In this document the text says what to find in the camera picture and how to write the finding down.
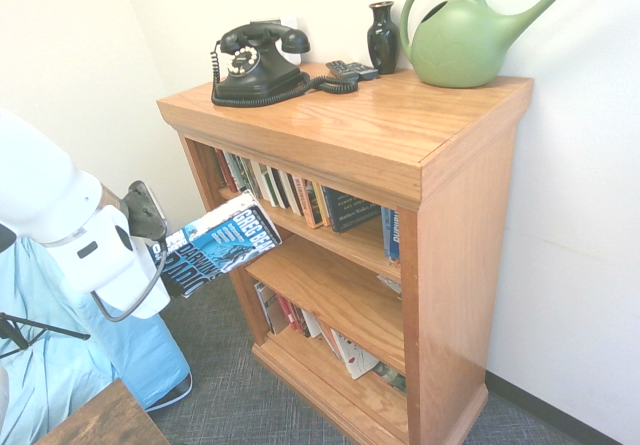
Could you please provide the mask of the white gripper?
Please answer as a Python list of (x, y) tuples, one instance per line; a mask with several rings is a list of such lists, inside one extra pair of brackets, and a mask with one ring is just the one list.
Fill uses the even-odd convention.
[(148, 319), (170, 302), (160, 278), (162, 269), (155, 266), (146, 248), (137, 248), (133, 262), (93, 292), (93, 300), (109, 321), (123, 321), (133, 316)]

